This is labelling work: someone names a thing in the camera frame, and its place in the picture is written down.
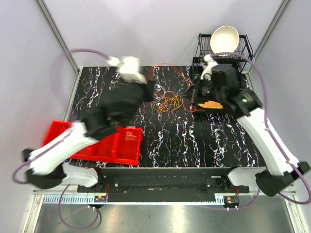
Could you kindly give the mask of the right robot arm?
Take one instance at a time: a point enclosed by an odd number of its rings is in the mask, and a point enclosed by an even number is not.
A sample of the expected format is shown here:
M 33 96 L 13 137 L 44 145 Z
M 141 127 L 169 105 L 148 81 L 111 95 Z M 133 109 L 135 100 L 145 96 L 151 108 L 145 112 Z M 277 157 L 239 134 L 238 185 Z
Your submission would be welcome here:
M 299 161 L 286 148 L 266 118 L 266 110 L 255 92 L 241 88 L 237 68 L 213 61 L 202 68 L 193 68 L 191 73 L 191 104 L 205 111 L 209 110 L 205 104 L 217 104 L 213 111 L 231 115 L 250 136 L 265 162 L 259 168 L 231 168 L 220 181 L 222 190 L 229 193 L 238 186 L 249 186 L 273 197 L 310 171 L 308 162 Z

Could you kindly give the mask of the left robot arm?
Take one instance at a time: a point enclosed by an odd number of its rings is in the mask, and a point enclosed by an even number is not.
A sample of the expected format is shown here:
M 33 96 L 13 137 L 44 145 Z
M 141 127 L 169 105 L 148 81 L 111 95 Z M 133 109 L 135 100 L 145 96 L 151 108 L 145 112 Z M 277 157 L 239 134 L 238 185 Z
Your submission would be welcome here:
M 94 192 L 104 189 L 105 180 L 93 168 L 77 167 L 64 161 L 80 150 L 100 142 L 117 132 L 118 126 L 130 122 L 143 102 L 151 102 L 155 80 L 141 83 L 122 77 L 113 90 L 103 93 L 100 103 L 90 109 L 81 120 L 43 147 L 23 150 L 25 184 L 40 189 L 60 184 L 77 184 Z

